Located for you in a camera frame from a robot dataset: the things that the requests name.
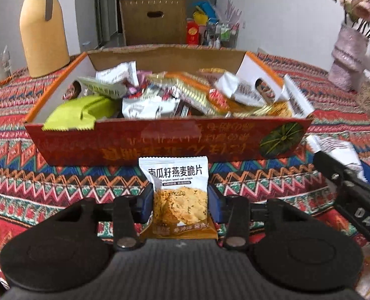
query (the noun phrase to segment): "pink vase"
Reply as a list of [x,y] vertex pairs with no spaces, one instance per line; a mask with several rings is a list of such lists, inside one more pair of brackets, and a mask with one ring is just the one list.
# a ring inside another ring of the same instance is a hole
[[334,63],[328,79],[344,91],[359,90],[367,47],[368,38],[343,23],[332,51]]

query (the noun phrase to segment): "green snack packet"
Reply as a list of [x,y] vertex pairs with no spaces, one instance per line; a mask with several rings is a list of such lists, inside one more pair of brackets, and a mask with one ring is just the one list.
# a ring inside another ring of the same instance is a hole
[[44,123],[43,131],[93,130],[96,120],[111,117],[118,103],[92,95],[70,100],[58,106]]

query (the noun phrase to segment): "floor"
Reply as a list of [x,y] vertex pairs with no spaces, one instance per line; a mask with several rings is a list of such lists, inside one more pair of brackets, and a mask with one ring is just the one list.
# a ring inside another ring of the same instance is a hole
[[124,46],[124,36],[120,33],[115,33],[111,36],[109,42],[107,42],[102,48],[115,48]]

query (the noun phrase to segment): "patterned tablecloth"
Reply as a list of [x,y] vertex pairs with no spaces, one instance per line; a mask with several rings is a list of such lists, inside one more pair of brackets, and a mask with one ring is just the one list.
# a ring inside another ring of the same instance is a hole
[[[288,73],[316,108],[309,133],[352,142],[370,164],[370,119],[354,94],[337,89],[324,70],[281,57],[259,57],[279,75]],[[138,167],[51,167],[45,162],[22,119],[60,73],[31,79],[22,70],[0,87],[0,250],[12,237],[84,197],[110,202],[122,194],[139,194],[148,184]],[[253,202],[284,198],[367,247],[365,239],[332,208],[335,195],[314,170],[304,139],[290,158],[212,163],[209,168],[210,182],[222,193],[240,194]],[[111,228],[109,223],[100,224],[99,235],[111,238]],[[253,225],[253,241],[262,238],[261,230],[259,223]]]

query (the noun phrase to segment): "cardboard box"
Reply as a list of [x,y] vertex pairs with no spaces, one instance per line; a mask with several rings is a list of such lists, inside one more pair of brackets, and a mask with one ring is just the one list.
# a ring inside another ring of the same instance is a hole
[[[49,165],[135,165],[139,157],[207,156],[210,162],[282,158],[292,154],[312,122],[282,117],[159,120],[106,119],[91,131],[42,131],[44,121],[62,101],[78,76],[122,62],[136,61],[139,70],[195,72],[224,68],[236,73],[246,52],[184,48],[183,46],[128,47],[80,55],[49,87],[25,118],[25,127]],[[266,65],[265,70],[275,76]]]
[[125,45],[185,44],[185,0],[120,0]]

